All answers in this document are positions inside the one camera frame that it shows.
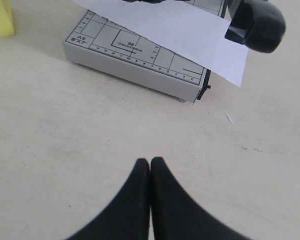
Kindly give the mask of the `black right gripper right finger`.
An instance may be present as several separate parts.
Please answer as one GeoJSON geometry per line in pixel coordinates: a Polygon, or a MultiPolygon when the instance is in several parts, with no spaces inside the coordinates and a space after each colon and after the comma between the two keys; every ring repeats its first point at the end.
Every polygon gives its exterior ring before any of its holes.
{"type": "Polygon", "coordinates": [[[204,210],[176,180],[165,160],[151,160],[151,213],[156,240],[247,240],[204,210]]]}

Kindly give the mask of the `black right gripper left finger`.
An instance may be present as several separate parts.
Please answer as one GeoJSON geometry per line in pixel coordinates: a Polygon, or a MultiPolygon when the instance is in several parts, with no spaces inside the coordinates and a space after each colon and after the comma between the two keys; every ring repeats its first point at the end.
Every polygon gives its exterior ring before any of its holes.
{"type": "Polygon", "coordinates": [[[69,240],[147,240],[150,228],[150,166],[136,160],[110,203],[69,240]]]}

